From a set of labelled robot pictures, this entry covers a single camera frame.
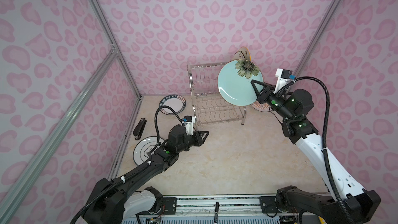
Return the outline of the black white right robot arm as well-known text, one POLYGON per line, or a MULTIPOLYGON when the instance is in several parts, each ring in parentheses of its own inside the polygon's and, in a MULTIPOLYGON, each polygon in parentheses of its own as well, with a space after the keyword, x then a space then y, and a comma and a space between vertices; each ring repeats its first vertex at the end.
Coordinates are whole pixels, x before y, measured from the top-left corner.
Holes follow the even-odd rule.
POLYGON ((321 133, 307 119, 307 114, 314 108, 312 95, 297 89, 289 97, 283 93, 297 79, 287 83, 281 89, 252 80, 251 85, 259 103, 267 103, 282 117, 281 127, 284 136, 309 159, 320 174, 330 196, 318 195, 287 186, 277 191, 275 207, 281 213, 294 208, 323 218, 328 224, 364 224, 371 220, 381 203, 381 198, 374 190, 366 190, 342 166, 329 151, 326 144, 329 118, 330 96, 326 94, 326 108, 321 133))

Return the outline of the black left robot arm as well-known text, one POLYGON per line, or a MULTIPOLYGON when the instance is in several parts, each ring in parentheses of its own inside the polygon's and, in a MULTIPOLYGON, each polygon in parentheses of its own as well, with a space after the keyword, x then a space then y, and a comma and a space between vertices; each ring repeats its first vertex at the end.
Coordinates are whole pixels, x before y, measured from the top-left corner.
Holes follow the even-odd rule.
POLYGON ((111 181, 105 178, 98 181, 87 203, 70 222, 74 224, 82 217, 88 224, 122 223, 127 200, 146 182, 171 167, 181 152, 202 146, 208 136, 208 131, 193 131, 189 135, 183 125, 174 126, 169 138, 141 165, 111 181))

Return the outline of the mint green flower plate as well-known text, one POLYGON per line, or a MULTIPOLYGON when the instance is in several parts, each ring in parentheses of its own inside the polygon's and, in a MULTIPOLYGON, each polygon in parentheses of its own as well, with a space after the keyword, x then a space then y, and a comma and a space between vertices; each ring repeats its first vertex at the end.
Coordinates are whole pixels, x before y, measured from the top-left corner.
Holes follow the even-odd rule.
POLYGON ((221 69, 217 85, 222 98, 236 106, 247 106, 257 100, 251 81, 263 82, 260 69, 248 60, 233 60, 221 69))

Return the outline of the orange sunburst plate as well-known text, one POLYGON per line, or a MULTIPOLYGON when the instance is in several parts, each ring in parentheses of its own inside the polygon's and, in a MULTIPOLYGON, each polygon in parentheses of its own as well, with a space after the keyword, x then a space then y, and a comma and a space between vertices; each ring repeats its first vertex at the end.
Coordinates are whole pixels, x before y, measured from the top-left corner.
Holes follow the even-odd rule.
POLYGON ((255 101, 251 104, 251 107, 259 112, 267 113, 270 111, 270 106, 267 103, 260 104, 258 101, 255 101))

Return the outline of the halloween cat star plate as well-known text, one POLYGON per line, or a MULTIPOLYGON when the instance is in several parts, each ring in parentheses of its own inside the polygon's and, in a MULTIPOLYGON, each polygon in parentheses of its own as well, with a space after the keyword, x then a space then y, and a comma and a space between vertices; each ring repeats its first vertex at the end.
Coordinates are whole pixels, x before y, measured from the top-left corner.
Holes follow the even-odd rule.
POLYGON ((247 49, 247 47, 240 47, 238 53, 240 53, 241 59, 252 61, 250 51, 247 49))

